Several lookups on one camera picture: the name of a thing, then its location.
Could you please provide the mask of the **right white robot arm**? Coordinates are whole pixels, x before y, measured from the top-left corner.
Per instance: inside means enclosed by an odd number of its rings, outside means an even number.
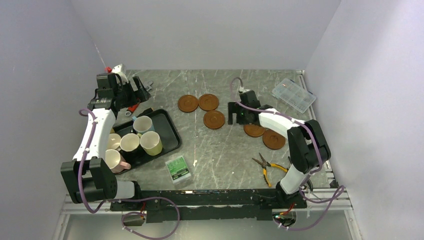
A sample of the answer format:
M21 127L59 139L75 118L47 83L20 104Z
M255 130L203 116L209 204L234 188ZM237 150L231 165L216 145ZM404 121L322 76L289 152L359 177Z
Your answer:
M307 178L331 158L331 150L317 120L300 120L261 105L253 90L240 87L239 101L228 103L228 114L236 115L241 125L257 125L272 130L288 141L290 167L280 180L281 189L275 194L276 203L287 208L295 201L295 192Z

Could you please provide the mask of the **brown coaster one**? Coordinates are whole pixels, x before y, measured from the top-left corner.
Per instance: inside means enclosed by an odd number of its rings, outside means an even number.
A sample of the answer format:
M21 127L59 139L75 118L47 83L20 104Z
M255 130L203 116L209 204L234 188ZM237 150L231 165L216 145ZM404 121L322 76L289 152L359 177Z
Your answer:
M191 94L183 95L177 102L178 109L184 113L191 113L199 106L198 99Z

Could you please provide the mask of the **yellow-green mug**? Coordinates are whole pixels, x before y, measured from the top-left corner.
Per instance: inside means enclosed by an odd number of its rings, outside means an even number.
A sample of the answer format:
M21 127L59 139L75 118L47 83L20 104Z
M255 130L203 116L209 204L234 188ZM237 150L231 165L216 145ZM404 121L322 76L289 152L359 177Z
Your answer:
M159 155L163 150L160 135L155 131L148 131L141 135L140 146L150 156Z

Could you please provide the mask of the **brown coaster six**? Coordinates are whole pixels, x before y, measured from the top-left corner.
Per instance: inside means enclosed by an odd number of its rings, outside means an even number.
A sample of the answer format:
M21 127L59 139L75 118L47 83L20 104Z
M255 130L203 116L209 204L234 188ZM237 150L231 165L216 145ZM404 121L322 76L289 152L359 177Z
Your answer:
M285 146L286 138L271 129L267 129L262 135L262 142L271 150L279 150Z

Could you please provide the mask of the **brown coaster four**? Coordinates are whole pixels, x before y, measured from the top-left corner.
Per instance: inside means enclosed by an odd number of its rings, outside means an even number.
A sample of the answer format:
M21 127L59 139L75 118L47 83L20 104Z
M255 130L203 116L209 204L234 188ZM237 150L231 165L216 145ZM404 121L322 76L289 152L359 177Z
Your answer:
M246 124L243 126L243 130L248 136L258 138L265 133L266 128L255 124Z

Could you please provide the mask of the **black mug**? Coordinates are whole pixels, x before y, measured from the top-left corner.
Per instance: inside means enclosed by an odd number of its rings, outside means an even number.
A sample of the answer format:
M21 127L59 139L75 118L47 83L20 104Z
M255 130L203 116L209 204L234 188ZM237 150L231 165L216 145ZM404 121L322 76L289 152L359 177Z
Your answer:
M145 154L140 139L140 136L135 133L128 133L121 137L120 151L127 161L133 162Z

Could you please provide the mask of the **brown coaster three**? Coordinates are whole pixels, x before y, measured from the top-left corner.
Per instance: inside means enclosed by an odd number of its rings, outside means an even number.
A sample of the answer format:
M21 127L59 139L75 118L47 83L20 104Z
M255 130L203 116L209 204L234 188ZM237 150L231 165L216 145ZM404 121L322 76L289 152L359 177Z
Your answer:
M216 130L225 124L225 116L220 111L210 110L204 114L203 123L207 128Z

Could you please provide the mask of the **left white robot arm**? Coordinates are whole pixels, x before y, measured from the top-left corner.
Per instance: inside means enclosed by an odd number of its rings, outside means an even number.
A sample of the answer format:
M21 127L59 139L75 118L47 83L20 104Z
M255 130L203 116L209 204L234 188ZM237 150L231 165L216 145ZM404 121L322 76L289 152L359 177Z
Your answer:
M75 204L124 199L129 209L137 210L144 196L136 191L136 182L118 181L105 159L119 111L145 102L151 95L137 76L125 82L118 73L101 73L96 81L94 98L79 111L88 119L82 142L72 160L62 163L60 173Z

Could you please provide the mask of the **light blue mug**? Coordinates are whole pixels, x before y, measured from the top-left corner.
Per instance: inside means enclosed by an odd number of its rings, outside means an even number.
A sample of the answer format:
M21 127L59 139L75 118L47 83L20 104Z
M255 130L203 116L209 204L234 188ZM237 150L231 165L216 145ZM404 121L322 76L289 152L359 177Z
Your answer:
M132 117L132 128L136 134L142 135L146 132L154 132L155 128L153 125L153 120L146 115L140 117Z

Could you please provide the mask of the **brown coaster two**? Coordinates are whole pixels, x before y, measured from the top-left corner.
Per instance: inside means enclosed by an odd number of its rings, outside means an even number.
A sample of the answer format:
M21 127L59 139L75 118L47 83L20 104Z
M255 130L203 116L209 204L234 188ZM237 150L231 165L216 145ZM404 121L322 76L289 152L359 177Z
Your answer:
M219 99L214 94L206 93L199 97L198 106L203 111L212 111L217 109L217 107L219 106Z

